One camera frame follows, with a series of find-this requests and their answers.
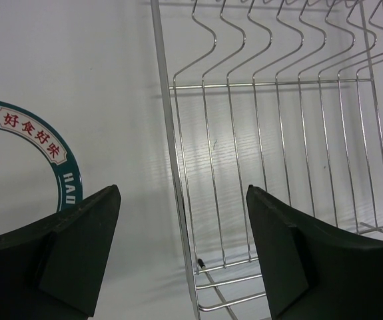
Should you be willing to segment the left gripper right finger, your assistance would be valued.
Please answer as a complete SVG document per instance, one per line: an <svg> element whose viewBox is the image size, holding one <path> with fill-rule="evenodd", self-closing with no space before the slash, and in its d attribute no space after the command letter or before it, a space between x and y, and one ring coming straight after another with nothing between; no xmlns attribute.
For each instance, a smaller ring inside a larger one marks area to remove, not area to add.
<svg viewBox="0 0 383 320"><path fill-rule="evenodd" d="M273 319L383 319L383 241L327 224L254 185L246 203Z"/></svg>

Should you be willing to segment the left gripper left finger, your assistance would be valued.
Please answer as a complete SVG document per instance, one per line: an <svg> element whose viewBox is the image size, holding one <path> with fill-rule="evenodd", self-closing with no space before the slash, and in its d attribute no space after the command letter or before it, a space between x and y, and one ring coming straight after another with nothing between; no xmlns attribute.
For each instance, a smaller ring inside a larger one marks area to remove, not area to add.
<svg viewBox="0 0 383 320"><path fill-rule="evenodd" d="M109 185L0 234L0 319L94 317L120 206Z"/></svg>

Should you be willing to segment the teal rimmed plate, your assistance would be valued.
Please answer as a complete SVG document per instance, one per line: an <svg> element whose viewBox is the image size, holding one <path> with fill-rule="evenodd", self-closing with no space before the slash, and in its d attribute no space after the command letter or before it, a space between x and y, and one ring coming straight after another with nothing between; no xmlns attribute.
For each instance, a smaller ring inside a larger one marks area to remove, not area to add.
<svg viewBox="0 0 383 320"><path fill-rule="evenodd" d="M83 200L77 160L64 138L48 122L24 108L0 101L0 130L26 140L46 158L57 182L57 211Z"/></svg>

